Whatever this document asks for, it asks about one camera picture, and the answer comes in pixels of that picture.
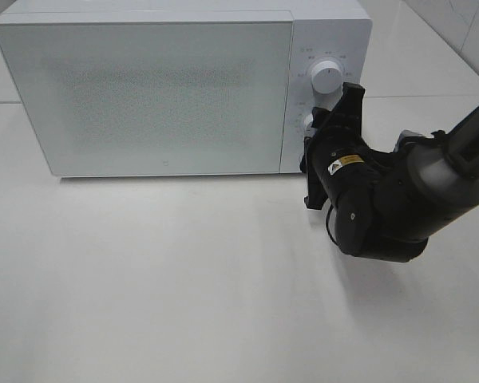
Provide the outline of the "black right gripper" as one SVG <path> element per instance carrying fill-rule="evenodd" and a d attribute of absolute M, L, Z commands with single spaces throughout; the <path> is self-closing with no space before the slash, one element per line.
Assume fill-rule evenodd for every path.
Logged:
<path fill-rule="evenodd" d="M 362 138 L 365 89 L 342 84 L 342 96 L 332 110 L 312 109 L 313 137 L 304 139 L 301 171 L 307 178 L 304 203 L 319 210 L 329 201 L 339 211 L 370 209 L 370 166 Z"/>

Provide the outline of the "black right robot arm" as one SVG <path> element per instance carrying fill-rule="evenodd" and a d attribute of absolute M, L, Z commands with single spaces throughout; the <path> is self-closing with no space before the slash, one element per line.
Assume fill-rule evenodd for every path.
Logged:
<path fill-rule="evenodd" d="M 342 253 L 406 263 L 479 205 L 479 105 L 449 132 L 405 130 L 380 152 L 362 138 L 364 93 L 347 82 L 334 108 L 313 109 L 300 163 L 304 203 L 327 210 L 327 233 Z"/>

